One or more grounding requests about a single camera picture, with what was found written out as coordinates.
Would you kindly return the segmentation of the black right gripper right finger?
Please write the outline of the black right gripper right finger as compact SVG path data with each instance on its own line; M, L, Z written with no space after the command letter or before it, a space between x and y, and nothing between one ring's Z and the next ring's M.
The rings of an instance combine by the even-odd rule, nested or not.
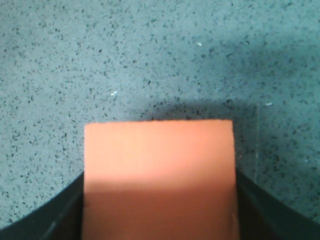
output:
M320 225L284 205L236 171L242 240L318 240Z

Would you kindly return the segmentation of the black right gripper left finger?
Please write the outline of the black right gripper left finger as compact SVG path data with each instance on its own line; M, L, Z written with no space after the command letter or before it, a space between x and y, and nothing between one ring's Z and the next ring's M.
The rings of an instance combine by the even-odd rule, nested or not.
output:
M0 231L2 240L80 240L84 174L50 201Z

